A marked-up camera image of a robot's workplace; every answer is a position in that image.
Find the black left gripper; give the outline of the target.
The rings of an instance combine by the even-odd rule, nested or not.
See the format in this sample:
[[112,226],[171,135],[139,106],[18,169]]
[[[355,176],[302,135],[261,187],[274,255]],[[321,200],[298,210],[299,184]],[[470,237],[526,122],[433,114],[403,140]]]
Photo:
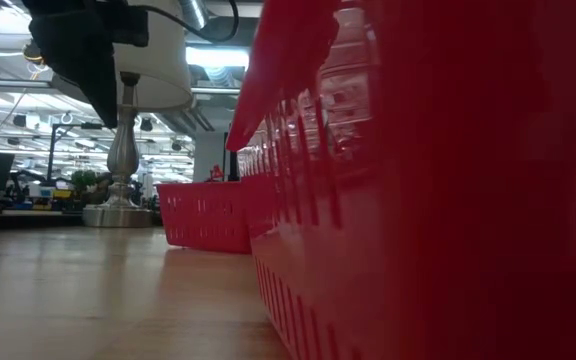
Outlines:
[[146,47],[147,11],[121,0],[22,3],[32,17],[29,30],[45,62],[77,85],[106,127],[115,128],[118,105],[112,42]]

